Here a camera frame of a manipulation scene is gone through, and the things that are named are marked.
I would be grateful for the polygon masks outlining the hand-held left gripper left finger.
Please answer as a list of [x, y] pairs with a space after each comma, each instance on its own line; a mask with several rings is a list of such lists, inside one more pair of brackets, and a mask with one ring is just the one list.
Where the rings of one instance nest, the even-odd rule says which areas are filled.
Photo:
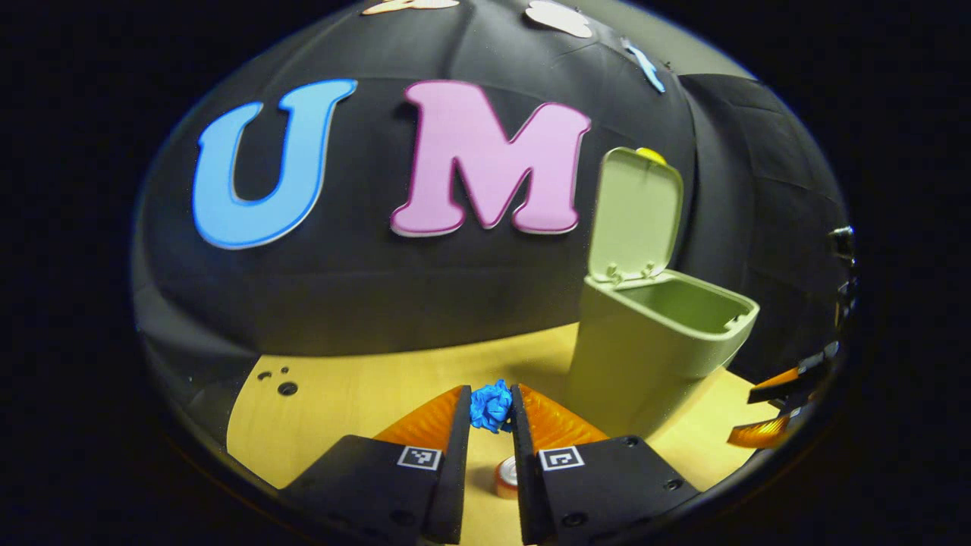
[[406, 415], [439, 422], [433, 442], [344, 436], [278, 497], [326, 545], [458, 544], [470, 398], [457, 386]]

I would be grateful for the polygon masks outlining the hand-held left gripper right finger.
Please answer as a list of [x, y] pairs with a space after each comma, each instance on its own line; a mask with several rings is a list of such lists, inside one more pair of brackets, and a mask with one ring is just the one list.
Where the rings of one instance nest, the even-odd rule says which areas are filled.
[[636, 435], [539, 448], [536, 393], [514, 384], [510, 410], [525, 545], [649, 545], [700, 491]]

